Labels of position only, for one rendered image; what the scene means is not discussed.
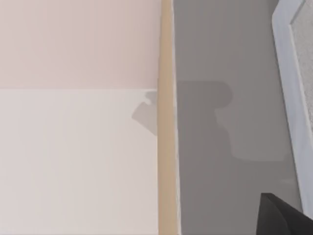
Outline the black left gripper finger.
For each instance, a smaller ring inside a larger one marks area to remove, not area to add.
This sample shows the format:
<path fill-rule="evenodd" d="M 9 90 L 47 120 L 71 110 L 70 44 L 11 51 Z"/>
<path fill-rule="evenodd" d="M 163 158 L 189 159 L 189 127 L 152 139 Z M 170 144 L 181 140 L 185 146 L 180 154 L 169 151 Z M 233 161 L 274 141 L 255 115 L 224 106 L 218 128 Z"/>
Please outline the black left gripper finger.
<path fill-rule="evenodd" d="M 313 220 L 273 193 L 262 193 L 256 235 L 313 235 Z"/>

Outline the pale grey framed panel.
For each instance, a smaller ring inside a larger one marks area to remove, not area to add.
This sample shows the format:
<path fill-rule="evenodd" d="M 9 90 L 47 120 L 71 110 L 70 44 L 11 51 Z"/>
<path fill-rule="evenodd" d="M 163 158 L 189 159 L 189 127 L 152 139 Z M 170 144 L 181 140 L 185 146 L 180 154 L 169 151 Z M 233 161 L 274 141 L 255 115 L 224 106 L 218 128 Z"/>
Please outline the pale grey framed panel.
<path fill-rule="evenodd" d="M 313 133 L 291 25 L 305 0 L 279 0 L 272 31 L 303 213 L 313 220 Z"/>

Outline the wooden edge strip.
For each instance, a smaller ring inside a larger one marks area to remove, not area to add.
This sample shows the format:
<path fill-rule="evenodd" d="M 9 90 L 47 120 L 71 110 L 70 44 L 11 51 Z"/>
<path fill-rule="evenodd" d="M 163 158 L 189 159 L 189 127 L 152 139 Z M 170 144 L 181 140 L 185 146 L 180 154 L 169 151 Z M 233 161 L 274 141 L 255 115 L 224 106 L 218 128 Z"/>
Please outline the wooden edge strip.
<path fill-rule="evenodd" d="M 157 94 L 158 232 L 178 235 L 175 115 L 173 106 L 172 0 L 161 0 Z"/>

